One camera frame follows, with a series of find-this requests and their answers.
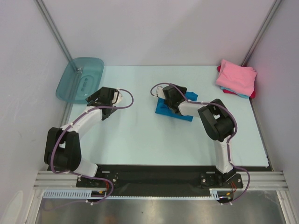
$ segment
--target folded pink towel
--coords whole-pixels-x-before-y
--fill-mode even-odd
[[[216,84],[250,96],[254,91],[257,72],[251,67],[241,67],[227,60],[222,60]]]

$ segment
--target gray floor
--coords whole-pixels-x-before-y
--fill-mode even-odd
[[[43,199],[45,209],[70,202]],[[285,224],[275,191],[248,192],[233,206],[216,201],[116,200],[39,211],[36,224]]]

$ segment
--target blue cloth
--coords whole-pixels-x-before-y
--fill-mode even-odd
[[[239,93],[237,93],[237,92],[231,90],[230,88],[226,88],[226,87],[220,86],[220,89],[222,89],[222,90],[228,90],[228,91],[234,92],[235,94],[237,94],[237,95],[240,96],[240,97],[243,97],[243,98],[245,98],[245,99],[249,99],[249,96],[246,96],[246,95],[243,95],[243,94],[239,94]]]
[[[192,101],[196,101],[198,95],[194,92],[186,92],[185,94],[186,98]],[[182,120],[187,120],[187,121],[192,121],[193,120],[193,116],[182,116],[182,115],[178,115],[173,113],[167,105],[164,104],[164,99],[159,98],[158,99],[158,103],[157,103],[157,107],[156,107],[156,113],[158,114],[162,114],[162,115],[166,115],[166,116],[170,116],[173,118],[178,118],[178,119],[182,119]]]

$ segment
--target table top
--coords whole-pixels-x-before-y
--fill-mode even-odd
[[[82,138],[82,156],[97,164],[215,165],[215,148],[199,118],[192,122],[155,113],[150,89],[168,82],[187,87],[198,101],[221,99],[234,115],[238,133],[231,141],[232,161],[240,166],[268,166],[268,159],[248,99],[225,94],[216,86],[216,66],[106,66],[100,87],[123,88],[134,104],[95,124]],[[118,106],[130,104],[130,96]],[[73,105],[73,121],[86,105]]]

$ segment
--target purple cable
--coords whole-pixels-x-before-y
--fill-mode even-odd
[[[130,105],[128,105],[128,106],[122,106],[122,107],[115,107],[115,106],[97,106],[97,107],[94,107],[94,108],[92,108],[92,109],[89,109],[87,112],[81,114],[79,117],[77,117],[77,118],[73,121],[72,124],[73,124],[73,125],[76,124],[81,118],[83,118],[83,117],[84,117],[85,115],[87,115],[89,112],[94,111],[94,110],[97,110],[97,109],[126,109],[126,108],[129,108],[130,106],[132,106],[133,103],[134,103],[134,97],[133,97],[133,95],[132,95],[128,90],[125,90],[125,89],[119,89],[119,90],[120,90],[120,91],[125,91],[125,92],[127,92],[127,93],[131,96],[131,98],[132,98],[132,102],[130,103]],[[56,153],[56,150],[57,150],[57,148],[58,148],[58,146],[59,146],[59,143],[60,143],[61,139],[63,138],[63,136],[65,135],[65,133],[66,133],[70,128],[71,128],[71,125],[67,126],[67,128],[61,133],[61,135],[58,137],[58,139],[57,139],[57,141],[56,141],[56,144],[55,144],[55,146],[54,146],[54,148],[53,148],[53,152],[52,152],[51,160],[50,160],[50,167],[51,167],[51,170],[52,170],[52,172],[53,172],[54,174],[60,174],[60,173],[63,173],[63,172],[68,172],[68,170],[64,170],[64,171],[56,171],[56,170],[55,170],[55,168],[54,168],[54,157],[55,157],[55,153]],[[107,197],[109,197],[109,196],[112,194],[114,187],[113,187],[113,184],[112,184],[112,182],[111,182],[110,180],[105,179],[105,178],[90,177],[90,176],[85,176],[85,175],[81,175],[81,176],[84,177],[84,178],[92,179],[92,180],[106,181],[106,182],[108,182],[108,183],[111,185],[111,190],[110,190],[110,192],[109,192],[105,197],[103,197],[102,199],[100,199],[100,200],[97,201],[97,202],[94,202],[93,204],[98,204],[98,203],[104,201]],[[56,208],[50,209],[50,210],[55,210],[55,209],[64,207],[64,206],[69,205],[69,204],[77,203],[77,202],[85,202],[85,201],[81,201],[81,200],[80,200],[80,201],[70,202],[70,203],[63,204],[63,205],[61,205],[61,206],[58,206],[58,207],[56,207]]]
[[[246,172],[246,173],[247,173],[247,176],[248,176],[248,182],[247,182],[247,185],[246,185],[244,191],[243,191],[243,192],[242,192],[236,199],[233,199],[231,202],[235,202],[235,201],[237,201],[239,198],[241,198],[241,197],[246,193],[246,191],[247,191],[248,188],[249,188],[249,184],[250,184],[250,174],[249,174],[249,172],[248,172],[246,169],[234,165],[234,164],[232,163],[232,161],[231,161],[231,157],[230,157],[230,145],[229,145],[229,142],[230,142],[231,139],[237,134],[237,131],[238,131],[237,121],[235,120],[234,116],[232,115],[231,112],[229,112],[229,110],[228,110],[227,108],[225,108],[225,107],[223,107],[223,106],[221,106],[221,105],[219,105],[219,104],[212,103],[212,102],[196,102],[196,101],[190,101],[190,100],[188,100],[188,99],[186,98],[186,96],[182,93],[182,91],[181,91],[175,84],[172,84],[172,83],[158,83],[158,84],[154,85],[154,86],[151,88],[151,90],[150,90],[150,93],[151,93],[152,96],[155,96],[155,95],[152,93],[153,89],[154,89],[155,87],[159,86],[159,85],[162,85],[162,84],[166,84],[166,85],[171,85],[171,86],[173,86],[173,87],[174,87],[174,88],[175,88],[175,89],[182,95],[182,97],[184,98],[184,100],[186,100],[187,102],[189,102],[189,103],[191,103],[191,104],[213,105],[213,106],[219,107],[219,108],[223,109],[226,113],[228,113],[228,115],[229,115],[230,118],[232,119],[232,121],[233,121],[233,123],[234,123],[234,126],[235,126],[235,131],[234,131],[234,133],[228,138],[228,141],[227,141],[227,146],[228,146],[228,161],[229,161],[229,163],[232,165],[233,168],[238,169],[238,170],[242,170],[242,171]]]

